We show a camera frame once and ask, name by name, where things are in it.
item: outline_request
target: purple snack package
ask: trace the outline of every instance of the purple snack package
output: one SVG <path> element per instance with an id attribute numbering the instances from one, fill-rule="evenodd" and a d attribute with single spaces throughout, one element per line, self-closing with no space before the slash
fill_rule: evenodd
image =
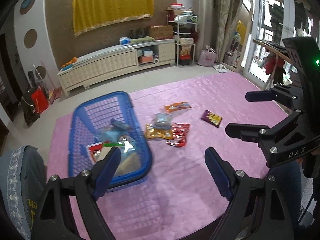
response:
<path id="1" fill-rule="evenodd" d="M 211 113 L 208 110 L 205 110 L 200 119 L 205 121 L 205 122 L 208 122 L 208 123 L 214 125 L 215 127 L 219 128 L 219 125 L 221 123 L 222 117 L 218 116 L 218 115 L 216 115 L 214 113 Z"/>

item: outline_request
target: laundry basket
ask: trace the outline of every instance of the laundry basket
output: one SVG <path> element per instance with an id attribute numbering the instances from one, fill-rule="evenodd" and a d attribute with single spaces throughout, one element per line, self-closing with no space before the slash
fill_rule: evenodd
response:
<path id="1" fill-rule="evenodd" d="M 132 127 L 130 137 L 136 141 L 141 168 L 120 176 L 115 176 L 109 188 L 137 184 L 149 172 L 152 154 L 134 113 L 130 97 L 123 91 L 113 92 L 79 105 L 73 112 L 69 135 L 68 174 L 77 176 L 82 170 L 93 166 L 88 154 L 83 150 L 87 145 L 97 143 L 95 132 L 107 125 L 114 118 Z"/>

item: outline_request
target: pink mat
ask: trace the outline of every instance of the pink mat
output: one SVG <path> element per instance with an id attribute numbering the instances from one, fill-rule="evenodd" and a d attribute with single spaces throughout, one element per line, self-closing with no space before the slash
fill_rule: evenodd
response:
<path id="1" fill-rule="evenodd" d="M 149 140 L 153 166 L 146 182 L 98 200 L 98 206 L 117 240 L 166 239 L 187 236 L 222 215 L 228 205 L 204 163 L 204 151 L 214 147 L 235 170 L 261 178 L 268 168 L 255 143 L 229 138 L 230 122 L 274 126 L 286 114 L 274 102 L 249 103 L 244 96 L 257 88 L 237 73 L 224 73 L 161 85 L 130 94 L 140 125 L 151 123 L 163 106 L 188 101 L 192 108 L 173 113 L 173 122 L 190 123 L 187 145 L 166 145 L 165 140 Z M 223 117 L 216 128 L 201 117 L 209 110 Z M 68 134 L 71 114 L 59 118 L 52 135 L 48 175 L 68 174 Z M 75 199 L 72 208 L 81 237 L 89 239 Z"/>

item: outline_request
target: blue jeans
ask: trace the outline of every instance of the blue jeans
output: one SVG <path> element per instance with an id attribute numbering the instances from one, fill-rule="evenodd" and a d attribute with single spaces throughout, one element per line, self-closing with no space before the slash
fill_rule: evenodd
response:
<path id="1" fill-rule="evenodd" d="M 296 161 L 270 169 L 268 175 L 276 178 L 279 189 L 287 204 L 292 226 L 296 226 L 301 207 L 301 174 Z"/>

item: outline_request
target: slipper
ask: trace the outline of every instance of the slipper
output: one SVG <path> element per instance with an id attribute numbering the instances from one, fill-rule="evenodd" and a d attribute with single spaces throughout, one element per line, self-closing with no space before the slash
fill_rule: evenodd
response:
<path id="1" fill-rule="evenodd" d="M 220 64 L 220 69 L 222 70 L 223 73 L 227 72 L 227 69 L 224 65 Z"/>
<path id="2" fill-rule="evenodd" d="M 223 73 L 223 70 L 221 69 L 221 66 L 220 65 L 215 65 L 215 66 L 213 66 L 214 67 L 214 69 L 216 70 L 216 71 L 218 71 L 219 73 Z"/>

